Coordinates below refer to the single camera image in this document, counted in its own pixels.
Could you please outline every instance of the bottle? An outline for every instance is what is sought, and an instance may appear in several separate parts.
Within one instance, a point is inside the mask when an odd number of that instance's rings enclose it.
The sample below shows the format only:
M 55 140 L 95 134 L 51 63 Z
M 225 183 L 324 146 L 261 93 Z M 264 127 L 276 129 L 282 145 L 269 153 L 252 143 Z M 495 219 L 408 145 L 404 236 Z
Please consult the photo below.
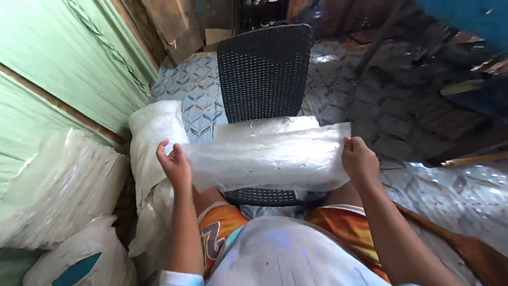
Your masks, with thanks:
M 313 0 L 312 6 L 303 9 L 298 15 L 297 23 L 308 24 L 312 28 L 312 40 L 315 40 L 323 20 L 325 19 L 325 12 L 318 8 L 319 0 Z

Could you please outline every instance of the hand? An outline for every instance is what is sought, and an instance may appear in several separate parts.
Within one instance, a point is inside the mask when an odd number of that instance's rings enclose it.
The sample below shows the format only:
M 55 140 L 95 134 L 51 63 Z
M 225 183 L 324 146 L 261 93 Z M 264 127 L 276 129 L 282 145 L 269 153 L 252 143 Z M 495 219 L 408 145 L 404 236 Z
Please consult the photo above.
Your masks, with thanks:
M 173 151 L 166 155 L 164 147 L 169 140 L 164 140 L 157 147 L 157 159 L 166 173 L 175 191 L 188 189 L 192 190 L 192 171 L 189 161 L 183 152 L 180 144 L 173 145 Z
M 352 180 L 377 178 L 379 161 L 360 137 L 344 139 L 342 165 Z

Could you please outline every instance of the black wicker chair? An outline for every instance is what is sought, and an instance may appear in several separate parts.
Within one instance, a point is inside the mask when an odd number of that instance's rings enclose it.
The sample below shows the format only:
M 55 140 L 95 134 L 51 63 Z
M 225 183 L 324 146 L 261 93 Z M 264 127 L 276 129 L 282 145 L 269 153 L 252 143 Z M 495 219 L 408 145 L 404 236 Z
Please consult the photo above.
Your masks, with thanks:
M 269 27 L 220 42 L 220 88 L 229 123 L 296 116 L 302 106 L 312 47 L 306 24 Z M 225 193 L 235 205 L 295 206 L 292 190 L 243 188 Z

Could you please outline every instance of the white sack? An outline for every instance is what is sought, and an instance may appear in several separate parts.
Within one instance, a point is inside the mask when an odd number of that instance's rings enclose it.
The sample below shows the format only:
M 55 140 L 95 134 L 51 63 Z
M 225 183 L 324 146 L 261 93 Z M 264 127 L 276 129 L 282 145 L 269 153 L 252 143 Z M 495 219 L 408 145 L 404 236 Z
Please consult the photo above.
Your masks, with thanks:
M 350 123 L 278 134 L 231 137 L 183 145 L 198 191 L 245 187 L 326 191 L 349 177 L 342 167 Z
M 129 172 L 124 155 L 76 129 L 48 136 L 26 165 L 2 198 L 0 247 L 52 249 L 112 214 Z
M 131 166 L 136 181 L 138 215 L 140 206 L 152 187 L 166 177 L 155 156 L 158 144 L 169 139 L 169 144 L 164 149 L 169 154 L 175 143 L 189 143 L 180 106 L 180 101 L 163 100 L 149 104 L 129 117 L 132 133 Z
M 173 186 L 168 179 L 155 185 L 143 201 L 136 236 L 129 245 L 129 257 L 146 252 L 150 258 L 159 260 L 168 246 L 168 230 L 171 227 L 174 200 Z
M 315 116 L 276 117 L 255 119 L 230 124 L 218 124 L 213 127 L 213 140 L 229 140 L 231 137 L 243 137 L 254 134 L 273 134 L 319 128 Z
M 147 252 L 160 258 L 164 235 L 171 223 L 173 187 L 157 160 L 157 145 L 169 139 L 164 152 L 169 154 L 175 143 L 189 142 L 181 117 L 181 102 L 163 100 L 150 104 L 129 118 L 133 135 L 131 165 L 136 180 L 138 224 L 136 236 L 129 245 L 129 256 Z
M 25 274 L 23 285 L 51 285 L 69 266 L 100 252 L 90 272 L 75 285 L 137 285 L 134 264 L 111 226 L 115 219 L 114 216 L 97 217 L 55 250 L 43 255 Z

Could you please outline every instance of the blue object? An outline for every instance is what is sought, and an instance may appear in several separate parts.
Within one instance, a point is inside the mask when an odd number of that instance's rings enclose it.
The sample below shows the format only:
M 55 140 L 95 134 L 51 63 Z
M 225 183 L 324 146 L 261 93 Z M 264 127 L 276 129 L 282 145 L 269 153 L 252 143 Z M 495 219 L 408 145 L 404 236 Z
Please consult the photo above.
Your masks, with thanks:
M 298 24 L 307 24 L 312 28 L 312 39 L 315 39 L 318 29 L 325 20 L 325 12 L 318 8 L 320 0 L 313 0 L 312 5 L 303 9 L 298 15 Z
M 508 51 L 507 0 L 417 0 L 427 14 Z
M 85 277 L 86 274 L 92 270 L 93 266 L 101 256 L 102 252 L 96 253 L 85 259 L 76 262 L 74 265 L 67 268 L 57 279 L 55 279 L 52 286 L 72 286 L 75 285 L 79 280 Z

